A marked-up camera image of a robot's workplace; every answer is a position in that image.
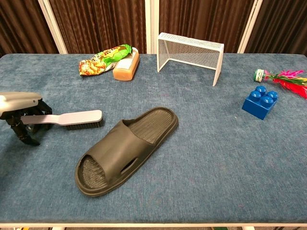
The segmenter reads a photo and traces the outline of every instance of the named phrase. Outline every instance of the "white mesh goal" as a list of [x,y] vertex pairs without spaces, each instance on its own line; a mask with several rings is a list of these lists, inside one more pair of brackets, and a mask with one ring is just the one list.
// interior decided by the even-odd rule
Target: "white mesh goal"
[[221,72],[223,52],[224,44],[221,43],[160,33],[157,41],[158,72],[169,60],[214,69],[214,86]]

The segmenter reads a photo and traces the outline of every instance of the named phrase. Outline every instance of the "lego block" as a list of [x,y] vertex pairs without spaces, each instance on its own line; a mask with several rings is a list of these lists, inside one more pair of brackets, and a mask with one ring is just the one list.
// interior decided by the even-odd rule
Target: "lego block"
[[257,86],[245,99],[242,109],[263,120],[278,101],[278,93],[267,92],[264,86]]

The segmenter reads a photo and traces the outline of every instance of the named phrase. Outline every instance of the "slipper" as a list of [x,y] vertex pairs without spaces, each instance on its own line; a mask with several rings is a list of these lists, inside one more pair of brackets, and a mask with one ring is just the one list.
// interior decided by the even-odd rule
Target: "slipper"
[[164,107],[119,121],[79,160],[75,170],[78,188],[88,196],[101,196],[118,188],[177,126],[175,113]]

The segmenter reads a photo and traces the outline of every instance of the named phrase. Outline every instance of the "table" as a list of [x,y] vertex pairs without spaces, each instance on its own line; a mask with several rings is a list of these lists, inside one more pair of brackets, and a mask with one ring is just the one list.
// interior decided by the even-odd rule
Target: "table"
[[[307,102],[256,69],[307,70],[307,58],[224,54],[214,70],[141,55],[129,82],[112,71],[81,77],[93,55],[9,54],[0,59],[0,92],[37,92],[53,114],[100,109],[105,125],[68,131],[53,126],[20,142],[0,121],[0,226],[307,226]],[[264,120],[241,109],[257,85],[280,98]],[[121,119],[172,109],[179,126],[120,188],[87,197],[77,188],[79,158]]]

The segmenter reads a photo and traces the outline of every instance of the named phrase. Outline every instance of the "brown curtain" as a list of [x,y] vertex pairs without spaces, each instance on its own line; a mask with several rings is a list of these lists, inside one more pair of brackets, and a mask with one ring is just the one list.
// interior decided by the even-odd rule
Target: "brown curtain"
[[0,55],[59,53],[37,0],[0,0]]
[[307,1],[263,0],[245,52],[307,55]]
[[145,1],[49,2],[68,53],[95,54],[125,43],[146,52]]
[[160,0],[160,32],[224,43],[236,53],[254,0]]

